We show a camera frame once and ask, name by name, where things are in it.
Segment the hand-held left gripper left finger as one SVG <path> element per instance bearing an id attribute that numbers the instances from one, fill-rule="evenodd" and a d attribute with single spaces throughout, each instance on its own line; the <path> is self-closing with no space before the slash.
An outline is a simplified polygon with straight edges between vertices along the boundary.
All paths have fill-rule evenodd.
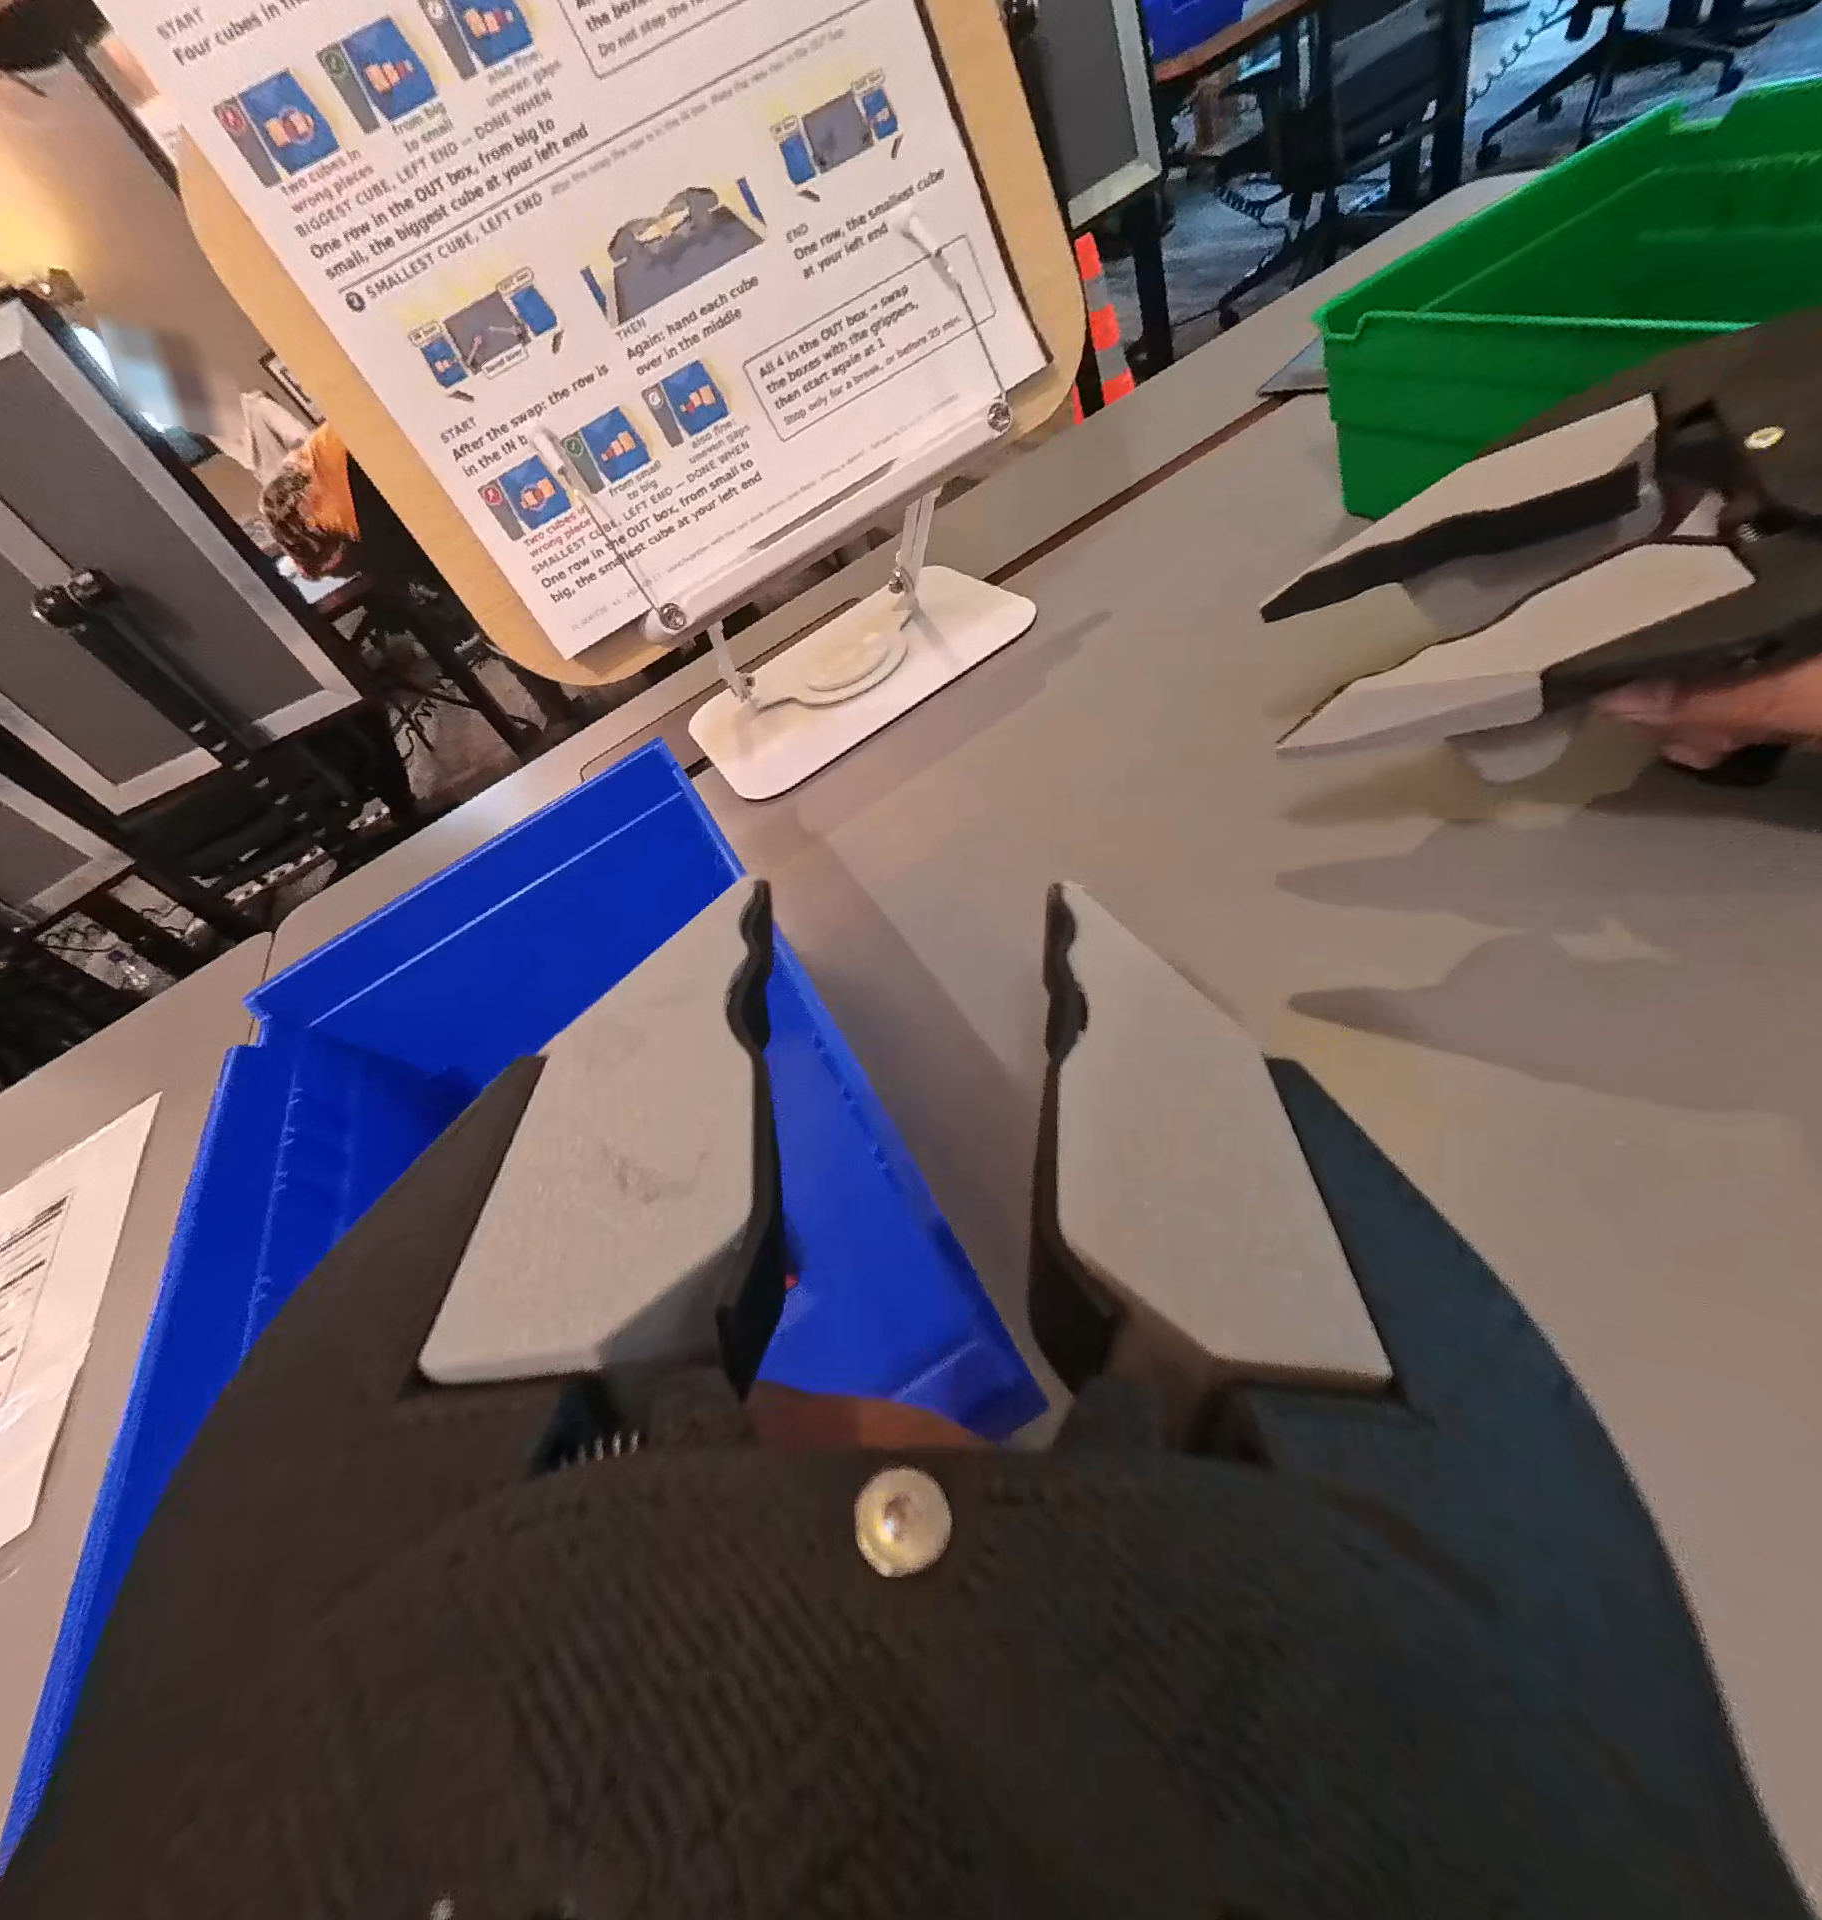
<path id="1" fill-rule="evenodd" d="M 560 1029 L 419 1350 L 440 1387 L 714 1364 L 785 1305 L 773 890 L 745 876 Z"/>

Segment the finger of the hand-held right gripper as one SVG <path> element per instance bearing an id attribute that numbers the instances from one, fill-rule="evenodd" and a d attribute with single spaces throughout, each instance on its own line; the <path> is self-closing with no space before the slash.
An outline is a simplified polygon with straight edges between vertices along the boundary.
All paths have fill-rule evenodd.
<path id="1" fill-rule="evenodd" d="M 1657 436 L 1660 405 L 1639 394 L 1487 450 L 1307 565 L 1263 602 L 1261 620 L 1636 524 L 1654 497 Z"/>
<path id="2" fill-rule="evenodd" d="M 1336 690 L 1284 732 L 1284 759 L 1447 746 L 1480 779 L 1547 771 L 1580 721 L 1552 713 L 1547 674 L 1596 649 L 1754 584 L 1721 544 L 1662 539 L 1544 584 L 1485 625 Z"/>

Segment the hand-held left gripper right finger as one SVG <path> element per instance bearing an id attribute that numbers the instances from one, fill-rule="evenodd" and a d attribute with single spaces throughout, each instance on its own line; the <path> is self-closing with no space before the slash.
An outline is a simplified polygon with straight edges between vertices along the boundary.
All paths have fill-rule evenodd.
<path id="1" fill-rule="evenodd" d="M 1394 1364 L 1263 1045 L 1091 891 L 1047 891 L 1030 1325 L 1068 1395 L 1378 1396 Z"/>

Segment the green plastic bin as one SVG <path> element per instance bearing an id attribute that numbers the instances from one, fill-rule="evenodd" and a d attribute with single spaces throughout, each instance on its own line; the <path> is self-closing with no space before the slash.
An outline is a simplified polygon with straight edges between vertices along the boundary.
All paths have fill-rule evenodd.
<path id="1" fill-rule="evenodd" d="M 1557 403 L 1822 305 L 1822 80 L 1655 110 L 1327 301 L 1344 508 L 1377 520 Z"/>

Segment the blue plastic bin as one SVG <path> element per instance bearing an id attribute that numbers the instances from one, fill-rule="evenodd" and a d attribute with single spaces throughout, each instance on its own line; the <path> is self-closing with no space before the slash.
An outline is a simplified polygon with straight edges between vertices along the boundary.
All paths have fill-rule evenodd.
<path id="1" fill-rule="evenodd" d="M 362 916 L 244 998 L 0 1832 L 30 1826 L 167 1478 L 299 1284 L 489 1080 L 743 876 L 651 744 Z M 768 1051 L 794 1291 L 785 1384 L 1009 1437 L 1044 1391 L 803 960 L 776 938 Z"/>

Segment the grey desk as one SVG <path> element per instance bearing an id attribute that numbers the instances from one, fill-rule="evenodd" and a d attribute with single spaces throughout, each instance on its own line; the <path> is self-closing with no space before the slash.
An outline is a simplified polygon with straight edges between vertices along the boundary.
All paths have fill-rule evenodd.
<path id="1" fill-rule="evenodd" d="M 1596 726 L 1521 800 L 1261 740 L 1415 640 L 1263 636 L 1339 527 L 1307 403 L 1032 568 L 1044 610 L 791 800 L 706 787 L 1004 1284 L 1044 893 L 1278 1059 L 1394 1384 L 911 1452 L 513 1478 L 303 1286 L 167 1497 L 0 1915 L 1809 1915 L 1822 1906 L 1822 762 Z"/>

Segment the person's right hand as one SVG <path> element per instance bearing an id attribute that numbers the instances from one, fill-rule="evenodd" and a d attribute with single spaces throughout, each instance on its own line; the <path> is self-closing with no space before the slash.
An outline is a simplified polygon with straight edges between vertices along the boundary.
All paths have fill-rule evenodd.
<path id="1" fill-rule="evenodd" d="M 1645 682 L 1607 692 L 1598 709 L 1645 732 L 1669 764 L 1694 774 L 1754 747 L 1822 749 L 1822 653 L 1699 690 Z"/>

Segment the black office chair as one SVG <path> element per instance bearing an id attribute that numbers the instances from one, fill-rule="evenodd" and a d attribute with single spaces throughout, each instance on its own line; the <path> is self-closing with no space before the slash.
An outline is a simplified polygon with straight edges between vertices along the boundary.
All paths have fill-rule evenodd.
<path id="1" fill-rule="evenodd" d="M 1467 1 L 1309 5 L 1281 38 L 1261 106 L 1287 240 L 1240 285 L 1306 285 L 1460 179 L 1473 12 Z"/>

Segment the orange traffic cone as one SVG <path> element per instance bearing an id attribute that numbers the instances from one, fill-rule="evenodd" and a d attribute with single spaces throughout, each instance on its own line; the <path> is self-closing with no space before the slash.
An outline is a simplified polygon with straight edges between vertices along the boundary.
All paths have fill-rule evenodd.
<path id="1" fill-rule="evenodd" d="M 1136 376 L 1121 338 L 1120 315 L 1094 234 L 1081 231 L 1075 237 L 1075 259 L 1089 323 L 1088 355 L 1077 374 L 1075 414 L 1078 420 L 1088 420 L 1104 406 L 1133 396 Z"/>

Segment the grey framed monitor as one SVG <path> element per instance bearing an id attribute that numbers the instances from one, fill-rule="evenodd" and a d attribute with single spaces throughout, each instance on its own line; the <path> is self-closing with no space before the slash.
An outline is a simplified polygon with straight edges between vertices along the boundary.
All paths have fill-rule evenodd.
<path id="1" fill-rule="evenodd" d="M 1139 1 L 1001 6 L 1020 82 L 1073 234 L 1165 177 Z"/>

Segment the black perforated stand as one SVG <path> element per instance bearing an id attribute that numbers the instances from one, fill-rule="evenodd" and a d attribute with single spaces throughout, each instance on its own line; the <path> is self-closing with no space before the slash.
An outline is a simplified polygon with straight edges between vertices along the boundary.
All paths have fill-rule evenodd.
<path id="1" fill-rule="evenodd" d="M 32 612 L 215 759 L 300 852 L 322 850 L 355 870 L 420 827 L 388 715 L 371 700 L 275 740 L 182 665 L 109 574 L 83 569 L 37 587 Z"/>

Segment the instruction sheet on stand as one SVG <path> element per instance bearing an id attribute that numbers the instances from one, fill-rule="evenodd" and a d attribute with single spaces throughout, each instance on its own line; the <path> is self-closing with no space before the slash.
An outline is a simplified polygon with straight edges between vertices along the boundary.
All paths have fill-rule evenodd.
<path id="1" fill-rule="evenodd" d="M 622 682 L 686 643 L 706 643 L 722 692 L 694 713 L 692 736 L 747 801 L 789 792 L 1036 621 L 1030 599 L 934 562 L 927 548 L 944 486 L 1033 435 L 1068 401 L 1085 329 L 1078 271 L 1004 11 L 922 6 L 1048 367 L 1018 394 L 1016 425 L 993 444 L 863 515 L 836 541 L 810 546 L 800 564 L 759 584 L 701 591 L 698 614 L 661 609 L 641 640 L 620 640 L 613 674 L 574 666 L 544 644 L 341 347 L 230 208 L 223 184 L 199 156 L 180 156 L 182 196 L 215 269 L 494 640 L 534 671 L 576 686 Z"/>

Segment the printed paper sheet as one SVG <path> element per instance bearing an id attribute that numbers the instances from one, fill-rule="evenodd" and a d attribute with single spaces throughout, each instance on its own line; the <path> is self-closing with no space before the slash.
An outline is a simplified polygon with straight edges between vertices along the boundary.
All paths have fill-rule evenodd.
<path id="1" fill-rule="evenodd" d="M 0 1552 L 35 1524 L 159 1101 L 136 1104 L 0 1194 Z"/>

